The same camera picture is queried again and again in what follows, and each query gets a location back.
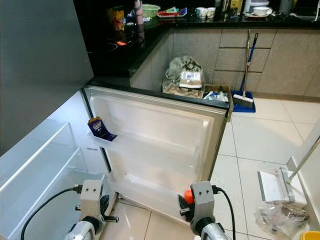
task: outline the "power cord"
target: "power cord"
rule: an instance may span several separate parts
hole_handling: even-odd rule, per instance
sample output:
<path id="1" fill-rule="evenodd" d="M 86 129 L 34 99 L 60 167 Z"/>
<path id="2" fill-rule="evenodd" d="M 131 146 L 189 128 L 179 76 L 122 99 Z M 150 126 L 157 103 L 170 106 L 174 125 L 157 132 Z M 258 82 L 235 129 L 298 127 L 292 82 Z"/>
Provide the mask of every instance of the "power cord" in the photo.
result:
<path id="1" fill-rule="evenodd" d="M 228 204 L 229 204 L 229 207 L 230 207 L 230 211 L 231 211 L 231 219 L 232 219 L 232 237 L 233 237 L 233 240 L 236 240 L 235 214 L 234 214 L 234 209 L 232 207 L 230 198 L 228 197 L 228 194 L 225 192 L 225 190 L 223 190 L 220 187 L 217 187 L 216 185 L 212 185 L 212 191 L 213 191 L 213 194 L 217 194 L 218 192 L 222 192 L 223 195 L 225 196 L 226 200 L 228 201 Z"/>
<path id="2" fill-rule="evenodd" d="M 47 205 L 52 199 L 58 197 L 61 194 L 64 194 L 66 192 L 70 192 L 70 191 L 76 191 L 77 194 L 80 194 L 82 191 L 82 185 L 75 185 L 74 187 L 71 188 L 67 188 L 65 190 L 62 190 L 60 192 L 58 192 L 57 194 L 53 195 L 52 197 L 50 197 L 47 201 L 45 201 L 41 206 L 39 206 L 32 214 L 31 216 L 27 219 L 27 221 L 25 222 L 25 224 L 23 225 L 22 231 L 21 231 L 21 238 L 20 240 L 25 240 L 25 232 L 26 232 L 26 228 L 29 224 L 29 222 L 31 221 L 31 219 L 37 214 L 37 212 L 39 212 L 45 205 Z"/>

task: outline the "box of items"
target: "box of items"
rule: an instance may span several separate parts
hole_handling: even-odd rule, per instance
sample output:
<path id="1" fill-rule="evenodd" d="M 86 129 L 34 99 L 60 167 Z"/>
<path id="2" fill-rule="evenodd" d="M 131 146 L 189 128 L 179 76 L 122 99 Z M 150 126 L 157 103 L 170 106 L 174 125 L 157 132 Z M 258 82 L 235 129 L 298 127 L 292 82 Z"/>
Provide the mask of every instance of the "box of items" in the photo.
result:
<path id="1" fill-rule="evenodd" d="M 234 110 L 234 102 L 232 101 L 232 95 L 231 95 L 231 91 L 229 86 L 227 85 L 213 85 L 213 84 L 207 84 L 205 85 L 205 89 L 204 92 L 209 93 L 209 92 L 214 92 L 214 93 L 218 93 L 218 92 L 224 92 L 227 93 L 227 97 L 228 97 L 228 101 L 230 103 L 230 108 L 229 108 L 229 113 L 227 116 L 227 121 L 230 122 L 231 121 L 231 114 Z"/>

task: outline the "bowl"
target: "bowl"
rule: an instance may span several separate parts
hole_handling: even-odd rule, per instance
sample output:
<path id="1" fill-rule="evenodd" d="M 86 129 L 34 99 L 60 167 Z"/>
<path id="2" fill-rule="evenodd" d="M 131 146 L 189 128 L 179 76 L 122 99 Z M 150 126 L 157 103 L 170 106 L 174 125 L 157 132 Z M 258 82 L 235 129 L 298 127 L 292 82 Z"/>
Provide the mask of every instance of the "bowl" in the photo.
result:
<path id="1" fill-rule="evenodd" d="M 152 4 L 142 4 L 143 17 L 144 18 L 153 18 L 157 16 L 160 7 Z"/>

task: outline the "cup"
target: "cup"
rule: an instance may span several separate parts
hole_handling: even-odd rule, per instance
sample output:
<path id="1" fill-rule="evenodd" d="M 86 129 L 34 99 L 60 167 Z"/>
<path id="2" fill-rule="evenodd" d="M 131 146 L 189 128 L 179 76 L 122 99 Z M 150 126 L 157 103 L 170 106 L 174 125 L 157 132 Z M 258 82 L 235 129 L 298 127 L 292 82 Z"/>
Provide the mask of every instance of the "cup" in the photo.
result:
<path id="1" fill-rule="evenodd" d="M 253 8 L 253 14 L 255 14 L 257 16 L 269 15 L 272 12 L 273 12 L 273 10 L 267 6 L 256 6 Z"/>
<path id="2" fill-rule="evenodd" d="M 213 19 L 216 13 L 216 8 L 215 7 L 208 7 L 206 11 L 206 17 L 208 19 Z"/>
<path id="3" fill-rule="evenodd" d="M 197 7 L 196 8 L 196 16 L 201 18 L 201 19 L 205 19 L 207 16 L 207 9 L 204 7 Z"/>

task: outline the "kitchen counter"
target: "kitchen counter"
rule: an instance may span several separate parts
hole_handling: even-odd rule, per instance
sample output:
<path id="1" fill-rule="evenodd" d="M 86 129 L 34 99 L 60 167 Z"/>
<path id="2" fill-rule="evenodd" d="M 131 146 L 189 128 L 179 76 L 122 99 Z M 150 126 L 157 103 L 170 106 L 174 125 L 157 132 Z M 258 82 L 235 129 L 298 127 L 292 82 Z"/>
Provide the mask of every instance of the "kitchen counter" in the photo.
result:
<path id="1" fill-rule="evenodd" d="M 311 22 L 296 17 L 287 19 L 246 18 L 245 16 L 227 19 L 199 19 L 187 15 L 176 19 L 154 17 L 144 24 L 144 41 L 131 47 L 118 47 L 107 52 L 104 44 L 99 43 L 89 52 L 95 76 L 131 78 L 146 60 L 162 37 L 171 28 L 220 28 L 220 29 L 320 29 L 320 21 Z"/>

